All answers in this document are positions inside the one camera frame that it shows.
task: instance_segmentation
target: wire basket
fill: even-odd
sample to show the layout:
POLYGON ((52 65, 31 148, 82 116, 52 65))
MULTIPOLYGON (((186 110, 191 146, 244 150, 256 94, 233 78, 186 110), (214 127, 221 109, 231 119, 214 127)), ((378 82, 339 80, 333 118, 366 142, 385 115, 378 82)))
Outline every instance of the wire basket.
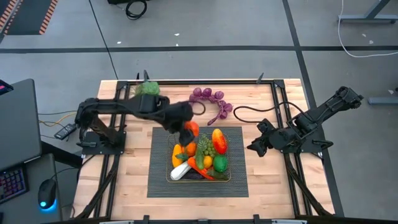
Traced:
MULTIPOLYGON (((205 133, 208 137, 208 139, 211 140, 211 134, 205 133)), ((224 138, 226 139, 227 144, 229 143, 229 139, 228 136, 226 134, 223 134, 224 138)), ((188 183, 193 183, 193 182, 228 182, 231 180, 231 158, 230 158, 230 153, 229 150, 226 151, 225 156, 228 160, 228 166, 226 171, 223 172, 224 175, 226 175, 228 177, 228 180, 209 180, 209 179, 202 179, 202 180, 192 180, 192 179, 180 179, 180 180, 172 180, 170 178, 170 173, 171 171, 174 169, 173 164, 172 164, 172 154, 173 154, 173 150, 174 150, 174 146, 176 144, 179 144, 178 141, 178 134, 171 134, 169 135, 169 137, 167 138, 167 157, 166 157, 166 180, 168 182, 171 183, 184 183, 184 182, 188 182, 188 183)), ((198 138, 195 138, 193 140, 196 144, 198 144, 198 138)))

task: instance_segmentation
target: computer mouse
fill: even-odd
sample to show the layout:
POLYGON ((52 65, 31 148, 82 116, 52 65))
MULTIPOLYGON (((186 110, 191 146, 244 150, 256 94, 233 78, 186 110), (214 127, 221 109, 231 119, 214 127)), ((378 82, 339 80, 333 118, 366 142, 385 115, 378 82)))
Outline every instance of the computer mouse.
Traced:
POLYGON ((56 189, 57 183, 55 180, 47 179, 42 182, 39 187, 39 192, 37 194, 37 201, 40 208, 47 209, 54 204, 56 189))

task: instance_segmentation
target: white cable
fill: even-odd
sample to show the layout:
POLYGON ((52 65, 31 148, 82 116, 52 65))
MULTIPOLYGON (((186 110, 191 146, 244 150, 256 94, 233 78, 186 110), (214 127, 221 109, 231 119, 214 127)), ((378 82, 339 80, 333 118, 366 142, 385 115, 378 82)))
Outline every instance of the white cable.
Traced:
POLYGON ((347 49, 344 47, 343 42, 341 41, 341 36, 340 36, 340 22, 341 22, 341 16, 343 15, 343 10, 344 10, 344 0, 341 0, 341 13, 340 16, 338 17, 338 27, 337 27, 337 33, 338 33, 338 39, 340 40, 340 44, 343 47, 344 51, 351 57, 354 58, 365 58, 365 57, 375 57, 375 56, 389 56, 389 55, 395 55, 398 54, 398 52, 393 52, 389 54, 375 54, 375 55, 353 55, 347 51, 347 49))

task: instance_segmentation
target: dark gray mat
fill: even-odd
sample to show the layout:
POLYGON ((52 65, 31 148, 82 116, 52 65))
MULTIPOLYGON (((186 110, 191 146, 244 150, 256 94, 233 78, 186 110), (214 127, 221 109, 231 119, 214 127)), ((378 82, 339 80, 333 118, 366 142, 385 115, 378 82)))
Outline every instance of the dark gray mat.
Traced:
MULTIPOLYGON (((150 150, 147 197, 248 197, 248 178, 244 161, 242 127, 220 128, 228 136, 231 179, 228 182, 168 182, 169 132, 153 128, 150 150)), ((200 133, 212 133, 215 128, 200 128, 200 133)))

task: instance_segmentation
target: orange pepper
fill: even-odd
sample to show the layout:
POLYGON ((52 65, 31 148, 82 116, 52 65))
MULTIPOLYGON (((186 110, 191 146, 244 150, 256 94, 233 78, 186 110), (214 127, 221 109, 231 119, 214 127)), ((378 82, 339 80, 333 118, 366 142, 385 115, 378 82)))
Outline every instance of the orange pepper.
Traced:
POLYGON ((199 174, 201 174, 202 176, 206 177, 206 179, 214 180, 213 177, 210 177, 209 175, 207 175, 207 169, 200 170, 200 169, 197 167, 197 162, 196 162, 196 160, 195 160, 194 157, 189 158, 188 161, 187 161, 187 163, 188 163, 188 165, 189 165, 190 167, 192 167, 193 169, 195 169, 196 171, 198 171, 199 174))
POLYGON ((199 125, 196 122, 187 121, 187 122, 185 122, 184 128, 191 130, 193 135, 195 137, 198 137, 198 135, 199 135, 199 125))
POLYGON ((216 128, 211 135, 211 141, 213 142, 214 149, 220 154, 225 154, 226 149, 228 147, 224 134, 221 132, 220 129, 216 128))

